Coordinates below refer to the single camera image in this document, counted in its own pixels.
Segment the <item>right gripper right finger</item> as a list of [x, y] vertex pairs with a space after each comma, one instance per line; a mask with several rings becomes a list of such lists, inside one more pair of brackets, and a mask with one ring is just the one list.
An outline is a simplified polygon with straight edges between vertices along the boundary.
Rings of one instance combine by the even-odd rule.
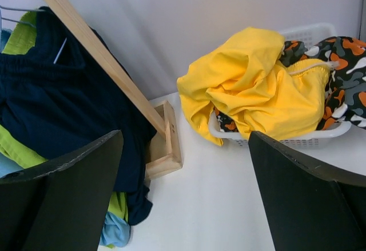
[[260, 132], [249, 151], [276, 250], [365, 250], [365, 176]]

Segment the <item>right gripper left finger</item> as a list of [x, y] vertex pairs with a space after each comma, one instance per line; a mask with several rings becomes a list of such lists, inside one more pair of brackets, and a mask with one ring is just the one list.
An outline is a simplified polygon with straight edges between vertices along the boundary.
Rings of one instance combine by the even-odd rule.
[[124, 139], [90, 144], [1, 178], [2, 250], [97, 250]]

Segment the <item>light blue shorts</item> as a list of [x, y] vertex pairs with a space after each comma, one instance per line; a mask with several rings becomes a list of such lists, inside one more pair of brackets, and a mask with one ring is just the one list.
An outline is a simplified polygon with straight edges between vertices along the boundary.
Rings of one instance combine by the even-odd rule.
[[20, 55], [1, 55], [1, 125], [43, 162], [10, 162], [1, 179], [2, 250], [122, 246], [126, 221], [107, 210], [122, 134], [99, 95], [106, 75], [63, 30], [40, 30]]

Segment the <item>yellow shorts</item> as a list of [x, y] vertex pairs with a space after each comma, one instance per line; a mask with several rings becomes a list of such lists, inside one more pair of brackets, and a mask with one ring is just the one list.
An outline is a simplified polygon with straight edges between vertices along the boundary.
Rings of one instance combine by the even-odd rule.
[[244, 139], [259, 131], [276, 139], [316, 130], [324, 114], [329, 63], [302, 58], [284, 66], [285, 39], [276, 31], [248, 27], [189, 65], [178, 78], [182, 112], [204, 139], [214, 111], [227, 115]]

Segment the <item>orange camouflage shorts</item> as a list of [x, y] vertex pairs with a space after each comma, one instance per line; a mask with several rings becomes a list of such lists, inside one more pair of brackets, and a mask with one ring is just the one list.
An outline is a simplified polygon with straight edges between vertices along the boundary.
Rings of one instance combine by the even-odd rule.
[[[328, 37], [312, 47], [301, 41], [286, 41], [280, 58], [284, 66], [302, 58], [316, 58], [329, 63], [325, 86], [324, 114], [317, 130], [327, 130], [341, 120], [365, 126], [365, 43], [351, 37]], [[223, 132], [238, 132], [232, 120], [214, 111]]]

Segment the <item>blue hanger of navy shorts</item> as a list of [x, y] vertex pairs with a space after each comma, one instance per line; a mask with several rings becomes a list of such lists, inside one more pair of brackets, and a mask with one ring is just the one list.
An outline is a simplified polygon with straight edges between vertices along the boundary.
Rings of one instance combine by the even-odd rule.
[[66, 43], [67, 43], [67, 38], [65, 38], [65, 39], [63, 40], [63, 43], [62, 43], [61, 47], [59, 48], [59, 51], [58, 51], [57, 55], [55, 56], [55, 59], [54, 59], [54, 61], [53, 61], [53, 64], [56, 64], [56, 63], [57, 63], [57, 61], [59, 60], [59, 58], [60, 58], [60, 56], [61, 56], [61, 54], [62, 54], [62, 51], [63, 51], [63, 49], [64, 49], [64, 47], [65, 47]]

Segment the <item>lime green shorts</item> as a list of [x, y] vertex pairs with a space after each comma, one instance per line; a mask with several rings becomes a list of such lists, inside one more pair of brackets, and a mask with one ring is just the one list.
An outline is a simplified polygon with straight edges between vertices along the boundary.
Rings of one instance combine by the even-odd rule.
[[[24, 55], [35, 46], [37, 30], [36, 14], [28, 12], [17, 23], [14, 30], [1, 31], [1, 52], [9, 55]], [[46, 161], [35, 151], [17, 141], [4, 126], [1, 126], [1, 176], [30, 168]], [[130, 240], [128, 206], [124, 192], [113, 192], [109, 201], [100, 245], [122, 248]]]

